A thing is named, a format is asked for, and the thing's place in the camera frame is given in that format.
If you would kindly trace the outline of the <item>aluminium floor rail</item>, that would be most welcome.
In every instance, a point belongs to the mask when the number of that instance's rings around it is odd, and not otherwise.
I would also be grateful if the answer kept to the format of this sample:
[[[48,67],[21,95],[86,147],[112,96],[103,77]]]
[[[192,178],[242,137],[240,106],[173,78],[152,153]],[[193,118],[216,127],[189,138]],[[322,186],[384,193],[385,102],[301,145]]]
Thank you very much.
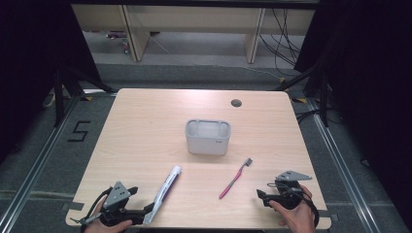
[[[52,152],[57,145],[63,130],[65,129],[70,115],[79,101],[79,97],[72,97],[68,101],[60,123],[52,129],[50,136],[42,147],[42,150],[25,176],[25,179],[19,189],[16,191],[16,194],[14,195],[8,209],[5,214],[2,215],[2,218],[0,219],[0,233],[10,233],[15,225],[15,222],[27,202],[34,185],[37,183],[44,168],[46,167]]]
[[[333,136],[328,127],[324,124],[320,114],[314,116],[315,123],[321,133],[321,136],[326,144],[327,150],[335,164],[337,172],[343,185],[348,193],[348,196],[360,218],[360,222],[366,233],[382,233],[374,214],[369,208],[366,200],[361,193],[361,190],[356,183],[354,176],[350,172],[343,156],[338,148]]]

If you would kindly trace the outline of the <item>beige wooden desk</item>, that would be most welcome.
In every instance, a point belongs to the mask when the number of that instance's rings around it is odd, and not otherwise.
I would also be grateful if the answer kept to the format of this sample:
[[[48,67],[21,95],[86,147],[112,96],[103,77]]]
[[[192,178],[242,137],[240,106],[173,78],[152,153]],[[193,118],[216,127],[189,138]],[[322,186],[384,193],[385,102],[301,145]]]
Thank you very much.
[[[264,8],[74,4],[72,9],[84,31],[123,31],[135,61],[143,58],[151,32],[195,32],[242,34],[247,61],[253,63],[260,35],[304,36],[314,15],[312,10]]]

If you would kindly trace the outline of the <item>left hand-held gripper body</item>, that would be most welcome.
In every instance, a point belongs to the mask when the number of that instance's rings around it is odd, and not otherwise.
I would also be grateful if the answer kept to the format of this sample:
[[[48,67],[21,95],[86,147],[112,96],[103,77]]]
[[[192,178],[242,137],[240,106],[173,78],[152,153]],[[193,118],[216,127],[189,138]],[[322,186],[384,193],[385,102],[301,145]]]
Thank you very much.
[[[126,196],[126,188],[121,182],[116,182],[104,200],[100,210],[100,220],[106,226],[114,226],[125,220],[131,220],[133,225],[142,224],[144,210],[128,210],[125,206],[131,197]]]

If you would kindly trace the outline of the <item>person's right hand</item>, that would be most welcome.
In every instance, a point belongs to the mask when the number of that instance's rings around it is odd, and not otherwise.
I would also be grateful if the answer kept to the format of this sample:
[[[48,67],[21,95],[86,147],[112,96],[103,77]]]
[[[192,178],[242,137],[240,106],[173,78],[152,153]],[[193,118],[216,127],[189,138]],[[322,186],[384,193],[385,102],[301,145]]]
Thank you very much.
[[[287,226],[292,233],[315,233],[315,214],[305,201],[293,210],[285,209],[276,201],[270,201],[269,205],[282,217],[278,224]]]

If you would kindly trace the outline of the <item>grey tape piece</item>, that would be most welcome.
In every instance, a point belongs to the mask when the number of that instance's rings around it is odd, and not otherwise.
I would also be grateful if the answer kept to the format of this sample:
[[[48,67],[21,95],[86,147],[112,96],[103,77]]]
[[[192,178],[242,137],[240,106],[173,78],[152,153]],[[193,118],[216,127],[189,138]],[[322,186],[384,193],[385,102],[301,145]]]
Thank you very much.
[[[85,205],[84,203],[66,202],[61,206],[61,210],[62,211],[69,211],[69,210],[81,211],[84,205]]]
[[[327,210],[318,210],[319,217],[328,217],[331,221],[339,221],[338,214],[332,214]]]

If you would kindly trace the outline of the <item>person's left hand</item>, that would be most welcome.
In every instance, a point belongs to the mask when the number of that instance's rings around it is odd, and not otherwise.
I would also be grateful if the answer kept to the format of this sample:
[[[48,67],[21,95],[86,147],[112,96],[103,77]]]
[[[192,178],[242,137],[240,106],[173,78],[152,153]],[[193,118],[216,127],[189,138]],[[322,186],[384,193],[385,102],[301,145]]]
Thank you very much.
[[[114,226],[106,226],[99,219],[96,219],[86,227],[84,233],[122,233],[131,225],[131,220],[125,220]]]

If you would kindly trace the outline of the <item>grey plastic holder box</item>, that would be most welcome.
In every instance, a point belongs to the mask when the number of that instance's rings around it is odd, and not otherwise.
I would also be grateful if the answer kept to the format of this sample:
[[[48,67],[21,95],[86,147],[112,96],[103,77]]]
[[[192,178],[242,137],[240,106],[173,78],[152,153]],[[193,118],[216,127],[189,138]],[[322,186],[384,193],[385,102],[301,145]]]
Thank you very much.
[[[190,153],[225,155],[231,125],[223,120],[190,119],[186,124],[185,134]]]

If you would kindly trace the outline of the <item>pink toothbrush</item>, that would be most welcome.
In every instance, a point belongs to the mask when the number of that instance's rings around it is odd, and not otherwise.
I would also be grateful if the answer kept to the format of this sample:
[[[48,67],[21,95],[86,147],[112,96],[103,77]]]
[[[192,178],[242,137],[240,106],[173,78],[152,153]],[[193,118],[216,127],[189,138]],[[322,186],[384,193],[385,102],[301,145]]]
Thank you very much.
[[[252,158],[247,158],[244,163],[240,166],[240,168],[238,169],[235,177],[232,179],[232,181],[226,186],[226,188],[222,191],[222,193],[219,195],[219,199],[222,200],[227,193],[230,191],[230,189],[233,187],[233,185],[236,183],[236,181],[241,177],[242,172],[244,170],[245,167],[249,167],[251,164],[253,163],[253,159]]]

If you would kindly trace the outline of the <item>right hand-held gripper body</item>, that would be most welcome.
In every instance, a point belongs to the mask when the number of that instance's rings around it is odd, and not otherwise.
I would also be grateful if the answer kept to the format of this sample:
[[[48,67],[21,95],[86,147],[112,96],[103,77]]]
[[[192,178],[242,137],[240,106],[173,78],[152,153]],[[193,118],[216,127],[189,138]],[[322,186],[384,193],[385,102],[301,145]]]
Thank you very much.
[[[301,201],[305,201],[308,205],[312,202],[305,198],[305,192],[300,186],[299,181],[309,181],[311,176],[304,175],[295,171],[286,171],[279,175],[280,183],[275,183],[280,194],[279,203],[288,210],[296,208]]]

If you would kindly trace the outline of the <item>black curtain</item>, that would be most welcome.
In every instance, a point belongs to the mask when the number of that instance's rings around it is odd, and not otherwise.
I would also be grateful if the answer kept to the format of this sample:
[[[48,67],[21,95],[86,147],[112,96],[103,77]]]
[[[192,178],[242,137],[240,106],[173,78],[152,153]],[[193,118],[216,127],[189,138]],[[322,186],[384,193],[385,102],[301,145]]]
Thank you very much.
[[[0,0],[0,164],[62,70],[100,80],[72,5],[65,0]]]
[[[321,57],[338,109],[412,231],[412,0],[319,0],[295,69]]]

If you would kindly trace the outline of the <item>white purple toothpaste tube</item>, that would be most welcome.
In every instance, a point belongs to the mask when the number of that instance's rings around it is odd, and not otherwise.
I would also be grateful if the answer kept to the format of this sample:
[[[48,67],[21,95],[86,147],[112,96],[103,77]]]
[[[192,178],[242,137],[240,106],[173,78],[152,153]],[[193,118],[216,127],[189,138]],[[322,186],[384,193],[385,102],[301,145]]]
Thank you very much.
[[[161,186],[160,190],[158,191],[155,199],[154,199],[154,207],[152,211],[147,214],[144,218],[143,223],[148,225],[151,224],[153,219],[155,218],[156,213],[160,209],[164,199],[166,198],[170,188],[173,186],[173,183],[179,178],[181,175],[182,168],[178,165],[175,165],[172,170],[170,171],[168,177],[164,181],[163,185]]]

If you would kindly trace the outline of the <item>black metal stand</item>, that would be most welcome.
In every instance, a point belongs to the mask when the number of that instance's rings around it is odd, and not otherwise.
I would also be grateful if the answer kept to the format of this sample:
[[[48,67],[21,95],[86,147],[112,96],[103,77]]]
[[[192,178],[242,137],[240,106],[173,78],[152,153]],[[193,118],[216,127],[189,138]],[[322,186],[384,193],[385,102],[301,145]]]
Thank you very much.
[[[72,98],[84,97],[86,94],[80,86],[79,81],[86,81],[107,93],[117,93],[118,91],[101,82],[100,77],[90,76],[77,68],[62,65],[54,73],[54,98],[55,98],[55,126],[58,126],[65,117],[65,107],[63,103],[63,88],[66,88]]]
[[[275,87],[274,91],[284,91],[293,85],[300,83],[307,79],[307,83],[303,89],[306,97],[314,97],[316,94],[320,97],[320,118],[325,127],[328,127],[326,110],[327,110],[327,76],[323,69],[317,65],[309,68],[305,72],[296,76],[286,83]]]

